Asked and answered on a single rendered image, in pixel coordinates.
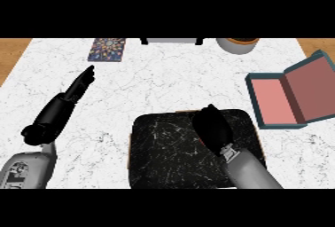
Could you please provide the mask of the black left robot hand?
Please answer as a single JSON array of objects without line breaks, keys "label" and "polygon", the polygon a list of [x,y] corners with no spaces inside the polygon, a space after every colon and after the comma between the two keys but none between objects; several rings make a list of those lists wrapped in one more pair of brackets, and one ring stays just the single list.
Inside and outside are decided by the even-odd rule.
[{"label": "black left robot hand", "polygon": [[21,135],[29,145],[49,144],[60,137],[76,109],[76,104],[85,96],[94,81],[95,66],[91,66],[77,76],[68,90],[52,98],[33,124],[23,129]]}]

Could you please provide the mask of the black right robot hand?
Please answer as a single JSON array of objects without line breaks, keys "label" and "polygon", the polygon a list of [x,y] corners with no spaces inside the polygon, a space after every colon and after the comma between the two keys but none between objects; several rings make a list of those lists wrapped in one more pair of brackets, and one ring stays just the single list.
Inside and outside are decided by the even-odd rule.
[{"label": "black right robot hand", "polygon": [[210,104],[194,115],[191,121],[206,147],[220,157],[222,150],[234,144],[234,130],[220,110]]}]

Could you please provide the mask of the black speckled tray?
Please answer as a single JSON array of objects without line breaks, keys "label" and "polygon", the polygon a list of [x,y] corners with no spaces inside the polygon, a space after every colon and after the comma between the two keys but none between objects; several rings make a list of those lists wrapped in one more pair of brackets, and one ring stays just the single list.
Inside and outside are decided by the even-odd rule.
[{"label": "black speckled tray", "polygon": [[151,113],[133,122],[129,181],[135,189],[215,189],[234,186],[225,161],[204,146],[194,111]]}]

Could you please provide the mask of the teal and pink cardboard box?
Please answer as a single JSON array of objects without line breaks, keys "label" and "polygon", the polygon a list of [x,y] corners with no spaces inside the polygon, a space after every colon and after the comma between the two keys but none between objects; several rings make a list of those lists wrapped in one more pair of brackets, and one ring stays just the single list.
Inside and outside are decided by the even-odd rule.
[{"label": "teal and pink cardboard box", "polygon": [[281,73],[249,73],[246,82],[262,129],[302,129],[335,118],[335,63],[324,50]]}]

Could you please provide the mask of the colourful patterned book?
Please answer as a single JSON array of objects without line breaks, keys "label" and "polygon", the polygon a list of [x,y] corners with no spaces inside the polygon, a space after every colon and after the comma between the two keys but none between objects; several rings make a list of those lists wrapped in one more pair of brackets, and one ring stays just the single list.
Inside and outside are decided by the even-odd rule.
[{"label": "colourful patterned book", "polygon": [[125,45],[125,38],[97,38],[88,60],[95,62],[122,62]]}]

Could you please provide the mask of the grey pot with orange rim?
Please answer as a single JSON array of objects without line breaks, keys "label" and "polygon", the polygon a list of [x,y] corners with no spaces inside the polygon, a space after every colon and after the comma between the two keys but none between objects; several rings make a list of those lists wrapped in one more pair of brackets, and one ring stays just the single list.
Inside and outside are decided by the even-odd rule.
[{"label": "grey pot with orange rim", "polygon": [[232,54],[243,55],[249,54],[260,39],[259,38],[218,38],[216,39],[219,46],[225,51]]}]

